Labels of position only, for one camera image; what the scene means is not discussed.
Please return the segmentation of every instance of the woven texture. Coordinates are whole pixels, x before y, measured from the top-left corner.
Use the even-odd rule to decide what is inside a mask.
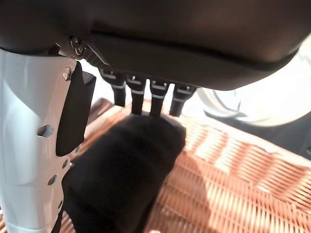
[[[92,122],[76,156],[129,113],[115,106]],[[310,161],[213,119],[176,119],[186,146],[146,233],[311,233]],[[68,216],[61,232],[74,232]]]

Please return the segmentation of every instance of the bolt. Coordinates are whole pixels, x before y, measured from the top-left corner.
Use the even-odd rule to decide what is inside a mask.
[[[79,47],[79,45],[81,44],[81,40],[78,37],[72,37],[70,39],[70,45],[71,47],[73,47],[74,49]]]
[[[81,43],[78,47],[75,48],[75,52],[78,56],[81,56],[82,53],[84,52],[84,44]]]
[[[70,67],[66,67],[64,72],[63,72],[63,77],[65,79],[65,81],[69,81],[70,77],[71,77],[71,69]]]

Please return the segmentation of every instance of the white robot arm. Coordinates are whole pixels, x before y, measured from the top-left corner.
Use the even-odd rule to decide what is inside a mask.
[[[62,212],[70,161],[56,141],[77,64],[0,50],[0,206],[9,233],[51,233]]]

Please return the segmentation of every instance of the white object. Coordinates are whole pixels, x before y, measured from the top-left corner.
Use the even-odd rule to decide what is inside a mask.
[[[282,69],[233,91],[198,90],[205,111],[256,126],[276,126],[311,111],[311,37]]]
[[[70,164],[55,154],[57,129],[70,84],[64,74],[75,66],[67,57],[0,50],[0,205],[8,233],[51,233],[55,225]]]

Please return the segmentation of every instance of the black cloth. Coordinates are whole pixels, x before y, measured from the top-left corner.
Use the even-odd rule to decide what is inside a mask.
[[[185,136],[172,120],[129,116],[75,159],[65,210],[77,233],[142,232]]]

